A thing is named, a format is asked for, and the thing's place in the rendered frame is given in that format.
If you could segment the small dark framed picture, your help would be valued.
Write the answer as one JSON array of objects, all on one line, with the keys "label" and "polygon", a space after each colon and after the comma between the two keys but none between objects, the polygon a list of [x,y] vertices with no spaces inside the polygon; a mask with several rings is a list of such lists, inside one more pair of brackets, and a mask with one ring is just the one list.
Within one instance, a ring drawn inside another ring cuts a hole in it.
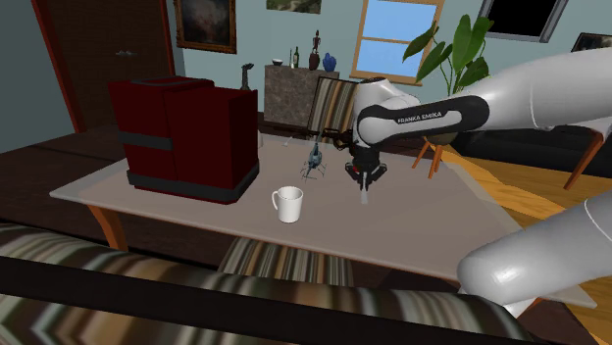
[{"label": "small dark framed picture", "polygon": [[612,34],[581,32],[572,52],[612,47]]}]

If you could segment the white mug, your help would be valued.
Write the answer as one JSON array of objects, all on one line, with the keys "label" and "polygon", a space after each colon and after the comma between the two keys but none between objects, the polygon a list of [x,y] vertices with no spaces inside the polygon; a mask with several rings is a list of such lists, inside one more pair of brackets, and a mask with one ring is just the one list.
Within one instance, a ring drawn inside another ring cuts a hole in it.
[{"label": "white mug", "polygon": [[303,195],[303,191],[295,186],[284,186],[272,193],[272,203],[281,222],[294,223],[299,220]]}]

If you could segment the green landscape wall picture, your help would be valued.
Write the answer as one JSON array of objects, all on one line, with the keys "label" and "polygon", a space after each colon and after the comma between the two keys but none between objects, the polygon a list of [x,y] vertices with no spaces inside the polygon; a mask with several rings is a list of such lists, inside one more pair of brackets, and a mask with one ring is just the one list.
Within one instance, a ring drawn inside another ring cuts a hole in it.
[{"label": "green landscape wall picture", "polygon": [[266,8],[275,11],[319,15],[321,7],[322,0],[266,0]]}]

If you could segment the black sofa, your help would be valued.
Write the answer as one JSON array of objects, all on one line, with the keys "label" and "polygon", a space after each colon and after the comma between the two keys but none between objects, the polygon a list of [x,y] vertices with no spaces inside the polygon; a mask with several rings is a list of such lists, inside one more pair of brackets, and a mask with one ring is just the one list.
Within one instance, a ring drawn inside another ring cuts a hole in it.
[{"label": "black sofa", "polygon": [[459,133],[451,146],[464,157],[571,173],[594,138],[581,126]]}]

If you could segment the black screen grey frame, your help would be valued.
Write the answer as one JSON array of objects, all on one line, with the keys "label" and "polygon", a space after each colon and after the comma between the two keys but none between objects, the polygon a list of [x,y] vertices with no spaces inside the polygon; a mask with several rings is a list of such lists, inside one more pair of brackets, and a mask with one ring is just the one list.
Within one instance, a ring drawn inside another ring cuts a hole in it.
[{"label": "black screen grey frame", "polygon": [[484,0],[479,16],[493,22],[486,37],[547,43],[569,0]]}]

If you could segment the striped chair black frame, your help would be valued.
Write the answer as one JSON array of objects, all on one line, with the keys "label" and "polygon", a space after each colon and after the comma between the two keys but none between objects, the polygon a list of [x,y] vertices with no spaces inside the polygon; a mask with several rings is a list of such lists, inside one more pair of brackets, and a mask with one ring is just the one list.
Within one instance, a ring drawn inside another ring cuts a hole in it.
[{"label": "striped chair black frame", "polygon": [[344,132],[352,125],[352,108],[358,83],[320,76],[307,128],[319,132],[336,129]]},{"label": "striped chair black frame", "polygon": [[495,345],[529,341],[456,293],[210,271],[0,223],[0,345]]}]

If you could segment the grey table wooden legs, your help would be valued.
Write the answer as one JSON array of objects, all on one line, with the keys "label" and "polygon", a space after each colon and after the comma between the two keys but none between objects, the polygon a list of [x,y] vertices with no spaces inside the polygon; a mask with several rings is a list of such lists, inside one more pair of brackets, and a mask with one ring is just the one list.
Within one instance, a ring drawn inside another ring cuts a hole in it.
[{"label": "grey table wooden legs", "polygon": [[[345,172],[346,151],[321,147],[325,175],[304,180],[300,169],[312,142],[266,134],[260,172],[234,204],[222,205],[138,190],[121,160],[51,192],[51,197],[147,219],[316,251],[354,261],[454,279],[469,252],[520,229],[459,165],[434,175],[411,157],[381,155],[387,172],[361,203]],[[278,219],[272,193],[284,186],[304,195],[300,218]]]}]

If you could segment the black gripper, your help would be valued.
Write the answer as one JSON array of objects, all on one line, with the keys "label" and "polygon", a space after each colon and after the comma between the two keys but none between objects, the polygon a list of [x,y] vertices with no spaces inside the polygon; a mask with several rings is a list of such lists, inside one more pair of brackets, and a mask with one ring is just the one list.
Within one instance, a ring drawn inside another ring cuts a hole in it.
[{"label": "black gripper", "polygon": [[370,147],[356,145],[353,149],[353,164],[346,163],[345,171],[363,189],[364,176],[367,173],[367,185],[377,181],[387,171],[387,165],[380,163],[380,151]]}]

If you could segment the large-leaf plant on wooden stand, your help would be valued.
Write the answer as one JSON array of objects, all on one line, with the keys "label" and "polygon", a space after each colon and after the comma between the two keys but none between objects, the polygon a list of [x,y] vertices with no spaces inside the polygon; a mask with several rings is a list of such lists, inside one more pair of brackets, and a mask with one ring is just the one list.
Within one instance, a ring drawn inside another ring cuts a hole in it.
[{"label": "large-leaf plant on wooden stand", "polygon": [[462,91],[466,86],[489,76],[488,65],[483,57],[486,46],[485,35],[491,29],[493,21],[478,17],[473,25],[468,15],[464,15],[455,29],[453,41],[446,44],[434,38],[438,31],[436,22],[406,48],[402,61],[416,55],[432,41],[435,47],[419,67],[416,80],[421,81],[435,69],[440,69],[447,95]]}]

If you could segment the dark red coffee machine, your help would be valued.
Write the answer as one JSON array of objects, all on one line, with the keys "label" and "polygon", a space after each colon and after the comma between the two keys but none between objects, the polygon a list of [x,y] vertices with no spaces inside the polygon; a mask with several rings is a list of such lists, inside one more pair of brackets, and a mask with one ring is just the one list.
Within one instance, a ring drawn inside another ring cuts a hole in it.
[{"label": "dark red coffee machine", "polygon": [[135,188],[231,204],[256,179],[257,91],[178,75],[108,90]]}]

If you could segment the blue-grey toy helicopter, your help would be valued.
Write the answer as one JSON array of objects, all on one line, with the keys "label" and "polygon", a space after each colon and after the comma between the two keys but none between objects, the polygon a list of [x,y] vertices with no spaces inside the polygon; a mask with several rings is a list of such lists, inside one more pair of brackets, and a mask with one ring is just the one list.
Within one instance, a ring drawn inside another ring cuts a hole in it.
[{"label": "blue-grey toy helicopter", "polygon": [[321,142],[321,139],[322,134],[319,133],[317,139],[315,140],[315,144],[309,153],[308,160],[304,162],[304,167],[300,170],[303,179],[314,179],[313,176],[309,175],[310,171],[318,171],[322,175],[325,175],[327,166],[322,163],[323,155],[319,148],[319,143]]}]

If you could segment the dark brown door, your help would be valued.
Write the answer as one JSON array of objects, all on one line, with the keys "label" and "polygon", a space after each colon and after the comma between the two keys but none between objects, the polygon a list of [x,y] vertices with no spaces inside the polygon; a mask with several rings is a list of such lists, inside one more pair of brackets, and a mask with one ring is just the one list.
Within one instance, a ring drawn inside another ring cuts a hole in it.
[{"label": "dark brown door", "polygon": [[176,72],[167,0],[30,0],[76,132],[113,123],[107,83]]}]

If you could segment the wooden frame window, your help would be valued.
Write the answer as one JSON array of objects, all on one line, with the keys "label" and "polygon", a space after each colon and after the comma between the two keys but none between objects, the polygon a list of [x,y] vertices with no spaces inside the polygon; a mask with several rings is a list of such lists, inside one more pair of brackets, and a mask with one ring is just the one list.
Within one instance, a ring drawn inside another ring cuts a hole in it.
[{"label": "wooden frame window", "polygon": [[435,27],[444,0],[363,0],[350,76],[383,76],[390,81],[419,86],[419,67],[431,50],[427,45],[406,58],[410,43]]}]

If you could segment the dark painting wooden frame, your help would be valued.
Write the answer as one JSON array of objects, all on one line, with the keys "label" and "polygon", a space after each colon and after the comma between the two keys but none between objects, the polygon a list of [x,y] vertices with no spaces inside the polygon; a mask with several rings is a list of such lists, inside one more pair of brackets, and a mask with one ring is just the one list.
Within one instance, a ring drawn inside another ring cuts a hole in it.
[{"label": "dark painting wooden frame", "polygon": [[235,0],[174,0],[177,47],[236,54]]}]

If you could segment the grey stone sideboard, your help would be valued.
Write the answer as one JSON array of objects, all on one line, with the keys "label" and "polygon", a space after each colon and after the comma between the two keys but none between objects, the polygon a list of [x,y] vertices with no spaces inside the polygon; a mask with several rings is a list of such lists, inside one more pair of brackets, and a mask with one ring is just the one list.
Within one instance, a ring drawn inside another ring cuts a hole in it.
[{"label": "grey stone sideboard", "polygon": [[320,76],[339,78],[339,72],[292,68],[282,65],[265,67],[264,120],[306,126],[312,110]]}]

